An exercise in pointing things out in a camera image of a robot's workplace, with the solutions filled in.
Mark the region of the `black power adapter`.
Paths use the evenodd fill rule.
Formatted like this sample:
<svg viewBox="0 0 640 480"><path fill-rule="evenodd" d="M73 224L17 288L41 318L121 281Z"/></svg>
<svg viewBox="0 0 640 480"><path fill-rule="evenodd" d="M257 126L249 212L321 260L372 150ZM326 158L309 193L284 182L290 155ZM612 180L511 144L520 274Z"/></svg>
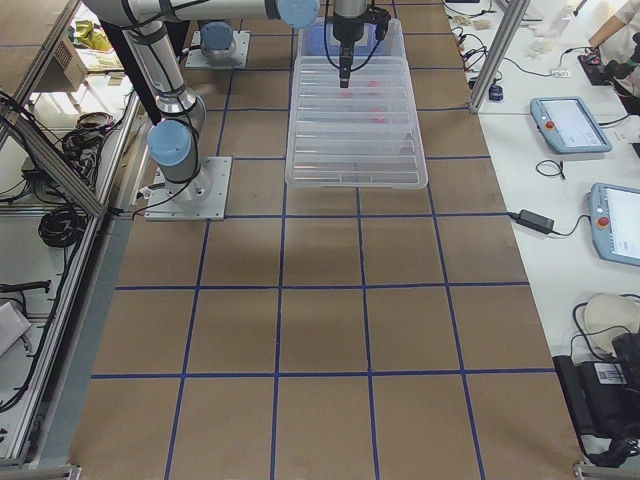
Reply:
<svg viewBox="0 0 640 480"><path fill-rule="evenodd" d="M508 212L507 215L516 224L544 235L548 235L553 232L554 220L549 217L542 216L526 209L521 209L519 212Z"/></svg>

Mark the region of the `teach pendant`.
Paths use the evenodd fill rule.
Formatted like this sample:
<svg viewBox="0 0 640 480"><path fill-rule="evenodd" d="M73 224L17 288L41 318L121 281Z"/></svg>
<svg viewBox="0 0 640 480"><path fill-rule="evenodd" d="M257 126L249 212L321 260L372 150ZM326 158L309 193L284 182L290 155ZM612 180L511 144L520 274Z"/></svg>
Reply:
<svg viewBox="0 0 640 480"><path fill-rule="evenodd" d="M639 265L639 190L595 183L588 195L592 242L606 261Z"/></svg>
<svg viewBox="0 0 640 480"><path fill-rule="evenodd" d="M560 155L607 153L612 144L581 97L538 97L530 114L550 149Z"/></svg>

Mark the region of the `far teach pendant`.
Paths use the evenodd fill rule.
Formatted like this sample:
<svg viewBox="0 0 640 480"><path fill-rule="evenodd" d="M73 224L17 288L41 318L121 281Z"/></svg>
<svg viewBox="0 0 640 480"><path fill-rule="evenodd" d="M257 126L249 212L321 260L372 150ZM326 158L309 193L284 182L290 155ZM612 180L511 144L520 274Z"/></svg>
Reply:
<svg viewBox="0 0 640 480"><path fill-rule="evenodd" d="M550 149L560 155L607 153L612 144L581 97L538 97L530 114Z"/></svg>

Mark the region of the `blue plastic tray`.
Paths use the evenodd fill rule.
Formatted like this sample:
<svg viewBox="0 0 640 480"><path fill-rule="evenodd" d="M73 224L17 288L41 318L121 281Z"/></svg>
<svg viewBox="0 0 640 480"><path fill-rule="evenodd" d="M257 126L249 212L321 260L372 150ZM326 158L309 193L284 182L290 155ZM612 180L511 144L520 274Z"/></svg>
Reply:
<svg viewBox="0 0 640 480"><path fill-rule="evenodd" d="M327 40L329 55L337 58L340 51L340 43L333 37L332 26L327 26L325 35L324 26L322 24L313 25L302 31L300 38L298 54L300 56L324 56L324 40ZM354 56L356 58L367 57L376 44L375 27L367 24L365 26L363 37L355 44Z"/></svg>

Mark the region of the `near teach pendant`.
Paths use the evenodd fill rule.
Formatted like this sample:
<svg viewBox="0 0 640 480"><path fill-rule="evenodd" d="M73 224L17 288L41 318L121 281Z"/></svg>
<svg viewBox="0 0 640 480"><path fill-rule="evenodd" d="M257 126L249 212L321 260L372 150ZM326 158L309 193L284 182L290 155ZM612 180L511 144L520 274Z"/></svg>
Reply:
<svg viewBox="0 0 640 480"><path fill-rule="evenodd" d="M639 190L595 183L588 195L592 242L606 261L639 265Z"/></svg>

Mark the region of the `clear ribbed box lid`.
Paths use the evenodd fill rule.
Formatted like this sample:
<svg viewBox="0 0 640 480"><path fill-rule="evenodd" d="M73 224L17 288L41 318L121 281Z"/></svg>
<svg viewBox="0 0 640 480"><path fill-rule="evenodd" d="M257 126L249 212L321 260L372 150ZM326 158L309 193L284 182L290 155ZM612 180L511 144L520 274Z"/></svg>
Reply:
<svg viewBox="0 0 640 480"><path fill-rule="evenodd" d="M371 80L379 87L369 88ZM341 97L345 90L351 98ZM387 123L373 123L374 117ZM375 57L341 89L325 58L298 58L285 180L298 188L425 188L425 154L406 60Z"/></svg>

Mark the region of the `aluminium frame post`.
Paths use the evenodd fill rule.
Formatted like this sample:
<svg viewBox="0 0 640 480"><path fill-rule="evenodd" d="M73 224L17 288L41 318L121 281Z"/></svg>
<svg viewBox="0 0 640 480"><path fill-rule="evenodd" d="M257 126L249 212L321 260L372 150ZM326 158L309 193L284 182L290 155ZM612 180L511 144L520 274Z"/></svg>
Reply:
<svg viewBox="0 0 640 480"><path fill-rule="evenodd" d="M514 0L509 3L497 28L496 35L489 47L488 56L483 63L479 76L475 81L474 88L471 91L468 105L471 113L477 114L480 111L500 63L506 55L529 4L529 0Z"/></svg>

